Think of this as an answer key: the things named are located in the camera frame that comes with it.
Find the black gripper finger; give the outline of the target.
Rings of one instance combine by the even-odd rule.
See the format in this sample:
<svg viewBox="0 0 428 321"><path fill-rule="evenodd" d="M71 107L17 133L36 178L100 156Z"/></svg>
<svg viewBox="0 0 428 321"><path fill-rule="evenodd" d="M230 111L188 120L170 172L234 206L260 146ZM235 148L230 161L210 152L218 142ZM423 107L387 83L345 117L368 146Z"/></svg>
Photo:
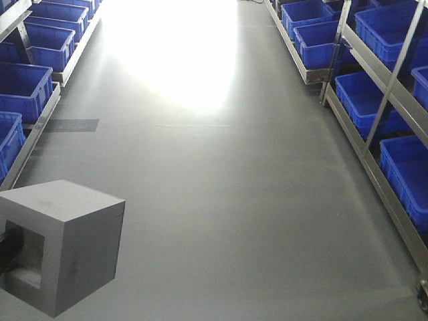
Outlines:
<svg viewBox="0 0 428 321"><path fill-rule="evenodd" d="M23 232L9 230L1 235L1 254L17 254L24 244Z"/></svg>
<svg viewBox="0 0 428 321"><path fill-rule="evenodd" d="M0 265L0 275L10 272L20 266L20 257L2 257Z"/></svg>

